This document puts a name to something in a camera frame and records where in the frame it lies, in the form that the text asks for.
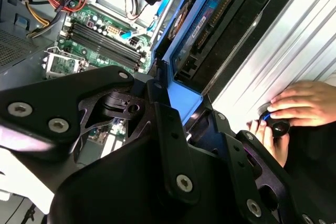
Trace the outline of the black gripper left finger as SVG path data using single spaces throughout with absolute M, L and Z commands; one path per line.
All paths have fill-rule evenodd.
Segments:
M 127 143 L 153 140 L 164 193 L 184 204 L 197 203 L 195 169 L 163 71 L 138 81 L 109 66 L 4 90 L 1 147 L 46 161 L 63 160 L 81 135 L 116 118 L 127 121 Z

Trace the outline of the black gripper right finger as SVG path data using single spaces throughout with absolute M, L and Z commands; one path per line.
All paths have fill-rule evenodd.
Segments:
M 232 133 L 228 121 L 213 112 L 216 135 L 223 143 L 235 204 L 247 223 L 331 223 L 294 184 L 291 177 L 248 131 Z

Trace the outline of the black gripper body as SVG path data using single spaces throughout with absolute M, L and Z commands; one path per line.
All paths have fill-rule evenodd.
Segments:
M 226 165 L 190 147 L 201 189 L 197 204 L 169 199 L 154 144 L 128 144 L 68 177 L 51 204 L 49 223 L 244 223 Z

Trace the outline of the person's left hand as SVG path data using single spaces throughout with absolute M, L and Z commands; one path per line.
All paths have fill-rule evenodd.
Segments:
M 289 134 L 274 137 L 272 129 L 265 121 L 255 120 L 247 123 L 247 130 L 259 140 L 281 167 L 285 166 L 288 157 Z

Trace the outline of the person's right hand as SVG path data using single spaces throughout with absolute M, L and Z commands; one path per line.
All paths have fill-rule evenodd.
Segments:
M 274 97 L 267 110 L 273 119 L 291 126 L 321 126 L 335 121 L 335 87 L 319 81 L 301 81 Z

